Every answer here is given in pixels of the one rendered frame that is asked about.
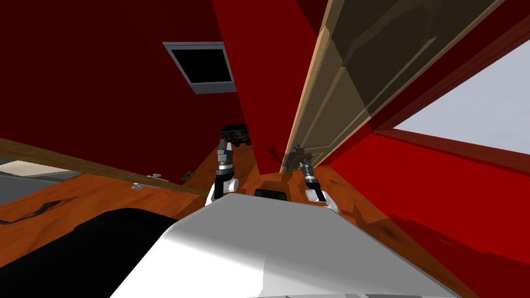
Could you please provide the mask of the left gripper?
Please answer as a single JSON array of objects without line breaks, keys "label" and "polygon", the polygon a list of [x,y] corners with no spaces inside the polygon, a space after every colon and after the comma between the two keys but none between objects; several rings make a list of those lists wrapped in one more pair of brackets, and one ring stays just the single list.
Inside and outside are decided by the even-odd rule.
[{"label": "left gripper", "polygon": [[220,139],[219,147],[217,149],[217,160],[219,166],[232,166],[233,164],[233,149],[230,142]]}]

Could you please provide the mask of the black small cart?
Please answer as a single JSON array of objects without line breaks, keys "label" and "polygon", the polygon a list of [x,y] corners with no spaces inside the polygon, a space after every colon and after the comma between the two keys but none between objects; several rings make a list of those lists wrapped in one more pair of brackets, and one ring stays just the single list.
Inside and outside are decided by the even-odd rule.
[{"label": "black small cart", "polygon": [[251,145],[251,140],[245,124],[242,125],[231,125],[224,127],[219,132],[225,142],[229,142],[231,146],[239,147],[242,143],[247,146]]}]

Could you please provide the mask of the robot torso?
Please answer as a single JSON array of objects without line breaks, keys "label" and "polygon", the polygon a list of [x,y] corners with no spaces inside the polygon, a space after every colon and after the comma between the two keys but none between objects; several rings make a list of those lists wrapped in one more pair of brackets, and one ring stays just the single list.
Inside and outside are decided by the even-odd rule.
[{"label": "robot torso", "polygon": [[110,298],[460,298],[324,207],[228,194],[178,220]]}]

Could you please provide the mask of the grey framed black picture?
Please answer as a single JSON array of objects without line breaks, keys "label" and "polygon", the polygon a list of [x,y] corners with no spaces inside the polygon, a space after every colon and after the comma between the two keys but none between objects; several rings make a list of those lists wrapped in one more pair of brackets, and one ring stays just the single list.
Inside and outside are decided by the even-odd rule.
[{"label": "grey framed black picture", "polygon": [[237,91],[223,42],[163,42],[163,45],[195,94]]}]

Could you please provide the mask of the tan wooden door leaf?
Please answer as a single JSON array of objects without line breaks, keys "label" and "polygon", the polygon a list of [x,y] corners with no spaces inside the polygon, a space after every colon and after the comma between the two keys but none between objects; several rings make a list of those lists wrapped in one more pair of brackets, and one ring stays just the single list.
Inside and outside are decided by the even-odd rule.
[{"label": "tan wooden door leaf", "polygon": [[504,1],[328,0],[281,172],[323,164]]}]

